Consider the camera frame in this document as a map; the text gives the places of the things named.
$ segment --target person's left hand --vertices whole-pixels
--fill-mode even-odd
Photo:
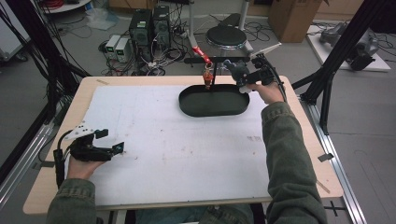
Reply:
[[[93,172],[105,161],[78,161],[73,156],[69,159],[67,179],[89,179]]]

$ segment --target oval black tray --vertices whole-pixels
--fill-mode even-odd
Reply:
[[[186,88],[178,96],[180,109],[192,117],[238,115],[248,108],[250,98],[232,84],[217,84],[208,91],[205,85]]]

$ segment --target green jacket sleeve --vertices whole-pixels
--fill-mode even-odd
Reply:
[[[267,149],[268,192],[273,198],[267,208],[268,222],[327,223],[303,132],[288,104],[264,108],[262,134]]]
[[[49,205],[47,224],[95,224],[95,185],[88,180],[66,179]]]

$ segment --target gray floor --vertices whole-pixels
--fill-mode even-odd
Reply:
[[[84,16],[82,10],[73,13],[60,14],[57,22],[76,21]],[[196,28],[211,17],[196,20]],[[266,19],[249,18],[247,21],[258,21],[266,24]],[[105,58],[98,51],[98,46],[108,40],[111,34],[122,34],[127,30],[128,20],[119,20],[115,27],[108,31],[89,29],[86,21],[81,21],[66,28],[72,33],[62,37],[64,45],[85,70],[95,76],[101,76],[106,69]],[[216,24],[208,22],[205,27]],[[265,31],[270,41],[250,42],[255,50],[264,49],[277,43],[271,31]],[[205,44],[204,36],[197,35],[197,40],[208,55],[219,55],[217,49]],[[396,39],[389,36],[389,41],[396,44]],[[383,59],[396,60],[395,56],[380,50],[378,54]],[[234,51],[229,55],[243,55],[242,51]],[[283,44],[282,47],[267,55],[268,60],[282,74],[295,82],[317,71],[320,63],[314,51],[305,40],[301,44]],[[381,72],[351,72],[340,70],[333,81],[332,101],[329,116],[329,132],[338,152],[346,175],[358,201],[367,223],[387,224],[396,220],[396,69],[395,63],[388,73]],[[166,76],[200,75],[203,67],[190,67],[184,63],[174,63],[165,67]],[[32,60],[27,63],[11,61],[0,67],[0,164],[18,144],[21,136],[33,122],[46,103],[46,81],[35,68]],[[304,92],[306,87],[297,90]],[[24,201],[32,187],[38,171],[30,169],[17,186],[6,206],[0,211],[0,223],[44,223],[44,216],[27,216],[22,212]],[[343,207],[339,199],[334,199],[334,205]],[[330,200],[323,202],[330,206]],[[102,212],[106,219],[108,213]],[[329,223],[349,223],[347,213],[328,212]]]

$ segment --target round black seat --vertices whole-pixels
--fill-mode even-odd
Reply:
[[[215,26],[206,33],[206,41],[220,49],[240,49],[247,42],[246,34],[233,26]]]

